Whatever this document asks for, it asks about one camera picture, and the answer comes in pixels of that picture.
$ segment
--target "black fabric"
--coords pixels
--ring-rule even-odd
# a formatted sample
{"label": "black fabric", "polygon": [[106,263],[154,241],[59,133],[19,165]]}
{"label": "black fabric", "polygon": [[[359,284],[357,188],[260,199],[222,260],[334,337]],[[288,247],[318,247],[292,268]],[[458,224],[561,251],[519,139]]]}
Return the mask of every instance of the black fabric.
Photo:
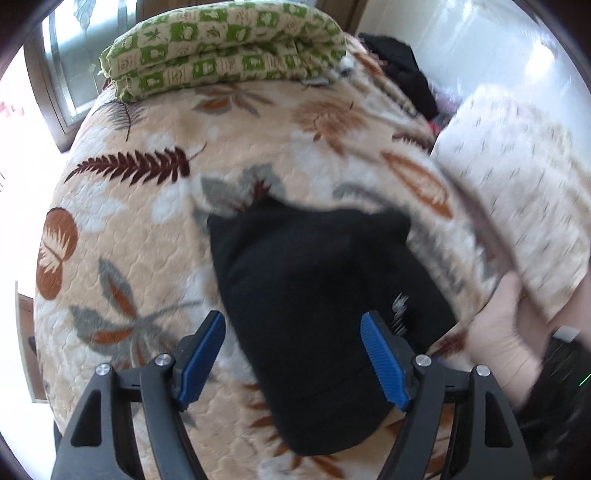
{"label": "black fabric", "polygon": [[588,479],[591,471],[591,352],[552,339],[542,373],[516,418],[534,474]]}
{"label": "black fabric", "polygon": [[361,33],[359,38],[363,39],[369,51],[388,62],[383,68],[384,73],[399,85],[415,108],[427,120],[435,118],[439,114],[435,98],[425,75],[418,68],[411,47],[392,37]]}
{"label": "black fabric", "polygon": [[277,430],[299,455],[357,445],[392,409],[361,342],[365,312],[393,325],[392,303],[402,299],[397,316],[417,352],[455,324],[406,247],[401,212],[314,212],[266,197],[208,225],[229,320]]}

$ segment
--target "green patterned pillow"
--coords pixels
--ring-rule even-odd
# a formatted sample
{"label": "green patterned pillow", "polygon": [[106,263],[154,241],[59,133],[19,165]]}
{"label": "green patterned pillow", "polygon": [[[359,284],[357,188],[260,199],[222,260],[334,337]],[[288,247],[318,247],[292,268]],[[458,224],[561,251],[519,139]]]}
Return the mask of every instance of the green patterned pillow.
{"label": "green patterned pillow", "polygon": [[137,24],[100,55],[100,64],[117,97],[136,101],[216,82],[313,78],[344,55],[342,30],[316,8],[223,2]]}

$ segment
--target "gray leaf print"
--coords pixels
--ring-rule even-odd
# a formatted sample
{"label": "gray leaf print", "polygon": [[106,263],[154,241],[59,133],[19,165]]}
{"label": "gray leaf print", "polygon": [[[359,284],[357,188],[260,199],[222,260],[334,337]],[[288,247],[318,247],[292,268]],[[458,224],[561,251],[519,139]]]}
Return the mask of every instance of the gray leaf print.
{"label": "gray leaf print", "polygon": [[127,278],[108,260],[99,260],[100,286],[108,302],[120,313],[130,319],[137,316],[134,294]]}
{"label": "gray leaf print", "polygon": [[223,180],[201,177],[201,188],[207,201],[222,214],[240,212],[248,204],[240,189]]}

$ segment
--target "bed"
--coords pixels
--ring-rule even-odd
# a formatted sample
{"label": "bed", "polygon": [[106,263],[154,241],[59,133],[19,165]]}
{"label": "bed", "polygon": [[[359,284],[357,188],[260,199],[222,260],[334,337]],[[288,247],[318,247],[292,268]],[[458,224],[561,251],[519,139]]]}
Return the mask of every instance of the bed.
{"label": "bed", "polygon": [[[470,367],[462,332],[511,258],[430,157],[428,123],[356,39],[346,42],[352,68],[324,84],[215,83],[135,103],[111,86],[99,96],[56,187],[38,257],[35,335],[61,431],[97,364],[144,365],[209,310],[223,311],[207,217],[235,215],[268,193],[322,209],[407,213],[408,246],[458,319],[434,350]],[[578,309],[590,288],[587,276],[573,294]],[[546,324],[528,318],[540,324],[527,338],[542,352]],[[446,408],[428,473],[443,466],[452,418]],[[295,455],[230,325],[200,400],[183,414],[213,480],[376,478],[401,419],[393,411],[347,451]],[[157,479],[140,409],[134,426],[145,476]]]}

